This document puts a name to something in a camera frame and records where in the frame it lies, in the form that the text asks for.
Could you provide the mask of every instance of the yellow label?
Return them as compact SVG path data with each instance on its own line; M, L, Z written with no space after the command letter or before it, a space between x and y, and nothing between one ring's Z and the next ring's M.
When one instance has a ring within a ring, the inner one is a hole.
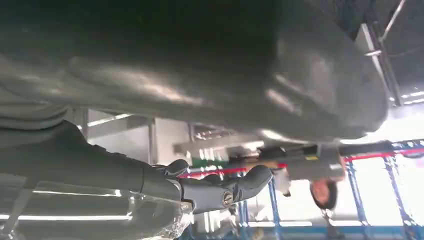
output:
M308 161L317 161L318 160L318 157L317 156L306 156L305 158Z

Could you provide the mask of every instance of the red rail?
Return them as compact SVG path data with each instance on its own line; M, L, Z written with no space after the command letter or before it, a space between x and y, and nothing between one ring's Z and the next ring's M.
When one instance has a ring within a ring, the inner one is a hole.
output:
M351 156L351 157L345 157L344 160L346 162L352 162L354 160L361 160L361 159L372 159L372 158L384 158L384 157L393 157L398 154L415 154L415 153L423 153L424 148L419 149L408 149L408 150L399 150L396 152L381 152L381 153L373 153L368 155L359 155L359 156ZM287 164L280 163L278 164L279 168L285 168L287 167ZM181 178L193 178L193 177L199 177L199 176L207 176L210 174L236 174L240 172L246 172L247 169L244 167L238 167L238 168L225 168L225 169L217 169L213 171L206 171L206 172L192 172L192 173L186 173L181 176Z

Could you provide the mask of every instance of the bolt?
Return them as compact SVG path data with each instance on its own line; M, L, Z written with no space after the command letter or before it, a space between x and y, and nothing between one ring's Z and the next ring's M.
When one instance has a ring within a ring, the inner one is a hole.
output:
M230 191L224 192L222 195L222 204L224 207L229 207L231 204L233 204L233 193Z

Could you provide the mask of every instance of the plastic wrap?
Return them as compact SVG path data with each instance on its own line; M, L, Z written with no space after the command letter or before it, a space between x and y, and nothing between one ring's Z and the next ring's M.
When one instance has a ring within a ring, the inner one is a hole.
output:
M0 174L0 239L164 240L190 224L192 206L142 193Z

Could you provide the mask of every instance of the blue column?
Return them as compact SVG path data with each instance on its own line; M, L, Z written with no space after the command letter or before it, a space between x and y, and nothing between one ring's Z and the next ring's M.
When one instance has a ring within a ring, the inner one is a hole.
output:
M401 194L399 192L397 177L399 176L398 165L395 157L384 157L385 169L391 181L394 195L396 197L397 206L399 208L400 216L403 221L404 234L407 240L421 240L420 229L412 219L412 217L405 210L404 203L402 202Z
M347 166L347 176L349 177L350 187L353 193L353 199L355 200L358 219L362 224L363 238L368 240L370 238L368 235L369 224L367 221L367 216L365 215L364 203L362 202L361 193L358 187L358 180L355 174L356 170L352 162L347 162L346 166Z
M275 237L280 239L282 233L282 227L280 226L280 214L278 211L277 197L276 197L276 186L274 178L268 183L269 197L271 198L272 216L275 224Z
M236 177L242 177L244 174L240 173L240 175L236 176ZM237 207L238 207L238 218L240 221L240 237L241 239L249 239L248 237L248 231L247 227L248 227L248 212L247 212L247 201L241 201L239 203L237 203Z

